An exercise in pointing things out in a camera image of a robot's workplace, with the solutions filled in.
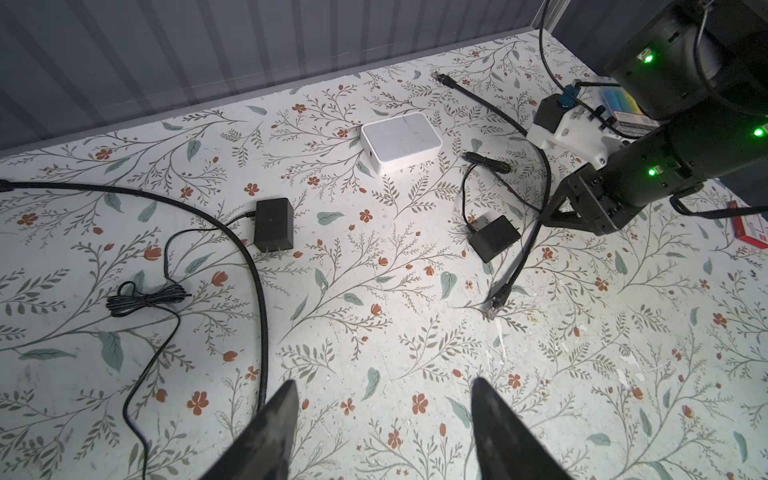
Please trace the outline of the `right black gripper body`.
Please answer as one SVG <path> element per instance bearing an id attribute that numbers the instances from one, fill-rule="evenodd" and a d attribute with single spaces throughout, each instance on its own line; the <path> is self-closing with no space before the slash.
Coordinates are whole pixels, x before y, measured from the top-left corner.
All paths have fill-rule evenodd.
<path id="1" fill-rule="evenodd" d="M 622 230 L 636 217 L 636 208 L 608 193 L 603 177 L 587 164 L 557 186 L 539 219 L 543 226 L 603 236 Z"/>

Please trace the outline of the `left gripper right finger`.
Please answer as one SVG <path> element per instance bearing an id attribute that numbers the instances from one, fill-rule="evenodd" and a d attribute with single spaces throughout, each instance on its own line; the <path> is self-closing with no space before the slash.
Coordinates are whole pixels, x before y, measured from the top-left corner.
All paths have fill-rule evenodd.
<path id="1" fill-rule="evenodd" d="M 482 479 L 571 478 L 484 378 L 472 383 L 471 418 Z"/>

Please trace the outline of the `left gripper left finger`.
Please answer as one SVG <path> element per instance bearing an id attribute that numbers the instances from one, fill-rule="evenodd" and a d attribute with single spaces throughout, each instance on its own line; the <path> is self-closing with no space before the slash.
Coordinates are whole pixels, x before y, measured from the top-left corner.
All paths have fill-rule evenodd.
<path id="1" fill-rule="evenodd" d="M 287 479 L 298 410 L 297 385 L 288 380 L 202 479 Z"/>

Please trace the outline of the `black power adapter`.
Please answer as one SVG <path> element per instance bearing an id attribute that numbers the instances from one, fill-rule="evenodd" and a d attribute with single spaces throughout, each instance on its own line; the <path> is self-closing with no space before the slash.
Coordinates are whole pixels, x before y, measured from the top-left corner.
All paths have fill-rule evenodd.
<path id="1" fill-rule="evenodd" d="M 469 220 L 466 214 L 466 182 L 473 170 L 476 167 L 488 170 L 517 200 L 535 212 L 540 213 L 542 207 L 536 207 L 525 200 L 502 177 L 502 174 L 509 174 L 511 172 L 511 167 L 508 164 L 485 157 L 476 152 L 464 152 L 462 158 L 470 164 L 462 177 L 460 187 L 462 218 L 470 231 L 470 246 L 484 263 L 490 263 L 496 256 L 517 242 L 521 238 L 521 234 L 505 216 L 496 218 L 480 229 L 476 228 Z"/>
<path id="2" fill-rule="evenodd" d="M 246 211 L 224 225 L 226 227 L 244 219 L 253 219 L 255 221 L 254 245 L 262 253 L 290 250 L 293 248 L 293 220 L 294 210 L 290 201 L 286 198 L 276 198 L 262 200 L 256 203 L 253 210 Z M 182 303 L 190 296 L 184 287 L 172 279 L 169 272 L 169 260 L 167 256 L 163 257 L 163 275 L 166 284 L 151 293 L 145 293 L 134 281 L 122 283 L 115 295 L 110 296 L 106 301 L 106 308 L 110 315 L 115 318 L 127 317 L 137 311 L 154 308 L 163 310 L 172 314 L 176 318 L 176 324 L 181 324 L 181 316 L 171 307 Z M 122 406 L 122 417 L 126 425 L 139 441 L 142 448 L 141 477 L 147 475 L 149 455 L 151 447 L 135 424 L 130 414 L 130 405 L 134 396 L 151 373 L 155 363 L 170 344 L 165 340 L 152 354 L 151 359 L 144 367 L 138 379 L 134 382 Z"/>

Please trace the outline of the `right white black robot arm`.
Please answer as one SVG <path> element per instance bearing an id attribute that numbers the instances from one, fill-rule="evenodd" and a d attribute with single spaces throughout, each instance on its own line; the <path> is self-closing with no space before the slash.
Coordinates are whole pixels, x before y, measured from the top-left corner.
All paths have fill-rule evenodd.
<path id="1" fill-rule="evenodd" d="M 656 122 L 623 133 L 618 119 L 560 85 L 528 132 L 539 149 L 584 160 L 548 197 L 548 227 L 611 234 L 649 204 L 683 199 L 705 182 L 767 157 L 767 27 L 740 24 L 743 1 L 677 1 L 654 17 L 607 65 L 611 80 Z"/>

